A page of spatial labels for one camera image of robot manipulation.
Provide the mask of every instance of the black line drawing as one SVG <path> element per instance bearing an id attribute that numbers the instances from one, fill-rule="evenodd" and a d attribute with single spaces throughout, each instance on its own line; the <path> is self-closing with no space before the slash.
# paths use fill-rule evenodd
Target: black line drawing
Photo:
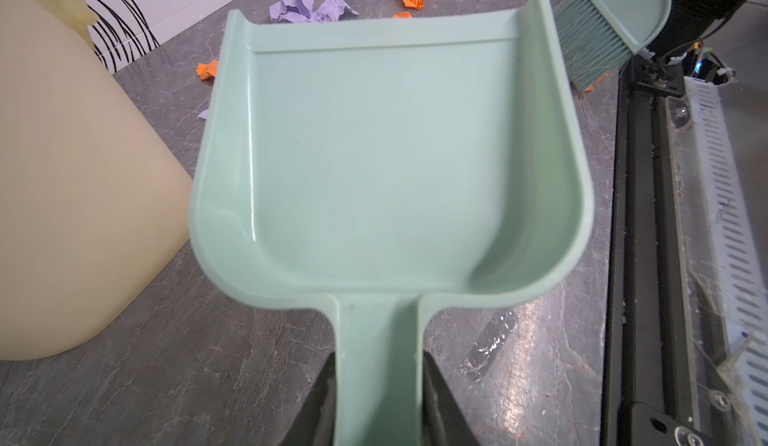
<path id="1" fill-rule="evenodd" d="M 135 0 L 86 0 L 86 2 L 99 18 L 95 25 L 89 27 L 92 33 L 91 38 L 94 40 L 95 54 L 110 73 L 118 70 L 115 56 L 118 61 L 129 63 L 160 46 Z M 119 6 L 124 6 L 129 11 L 130 17 L 121 17 L 115 11 L 119 10 Z"/>

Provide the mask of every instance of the beige trash bin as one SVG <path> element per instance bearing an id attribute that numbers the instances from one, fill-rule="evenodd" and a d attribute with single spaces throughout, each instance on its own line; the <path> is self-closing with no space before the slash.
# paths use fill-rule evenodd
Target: beige trash bin
<path id="1" fill-rule="evenodd" d="M 191 180 L 74 31 L 0 0 L 0 359 L 99 334 L 187 241 Z"/>

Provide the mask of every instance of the gray marble tabletop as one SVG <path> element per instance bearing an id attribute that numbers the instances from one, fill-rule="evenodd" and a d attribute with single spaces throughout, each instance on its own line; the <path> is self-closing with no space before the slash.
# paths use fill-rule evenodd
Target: gray marble tabletop
<path id="1" fill-rule="evenodd" d="M 204 127 L 197 113 L 211 89 L 195 75 L 197 63 L 217 57 L 227 10 L 267 22 L 274 1 L 234 0 L 115 75 L 190 174 Z M 403 11 L 401 0 L 347 1 L 360 18 Z M 427 0 L 413 15 L 526 1 Z M 481 444 L 598 443 L 616 85 L 609 77 L 574 96 L 597 207 L 578 266 L 530 303 L 448 310 L 428 326 L 426 348 Z M 52 358 L 0 362 L 0 445 L 278 444 L 332 350 L 322 315 L 236 303 L 187 245 L 90 342 Z"/>

